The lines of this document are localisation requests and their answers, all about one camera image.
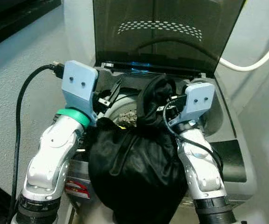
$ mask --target white wall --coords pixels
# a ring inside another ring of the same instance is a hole
[[[269,0],[248,0],[222,55],[239,66],[257,62],[269,50]],[[217,67],[239,114],[269,76],[269,61],[251,72],[236,72]]]
[[[249,223],[269,224],[269,75],[239,116],[253,164],[258,191],[237,209]]]

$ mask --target black shelf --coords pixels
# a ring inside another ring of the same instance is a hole
[[[0,42],[61,5],[61,0],[25,1],[0,13]]]

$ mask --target black fabric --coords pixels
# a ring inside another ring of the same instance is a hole
[[[101,118],[88,131],[90,179],[118,224],[168,224],[186,192],[175,140],[155,110],[174,89],[161,76],[142,90],[137,128],[123,130]]]
[[[158,127],[162,117],[156,114],[159,106],[166,104],[166,99],[176,92],[176,84],[172,79],[161,75],[155,77],[138,95],[137,126]]]

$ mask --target washing machine lid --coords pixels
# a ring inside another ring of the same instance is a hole
[[[244,0],[93,0],[96,65],[213,77]]]

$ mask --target washing machine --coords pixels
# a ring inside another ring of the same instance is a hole
[[[256,178],[237,114],[215,69],[243,4],[243,0],[93,0],[98,116],[122,127],[134,126],[137,96],[160,74],[175,80],[178,94],[189,83],[212,83],[212,108],[202,116],[201,126],[223,159],[224,184],[233,207],[252,197]],[[110,209],[90,184],[85,150],[70,163],[65,191],[81,223],[90,223],[96,212],[111,223]],[[189,192],[179,205],[188,208],[193,208]]]

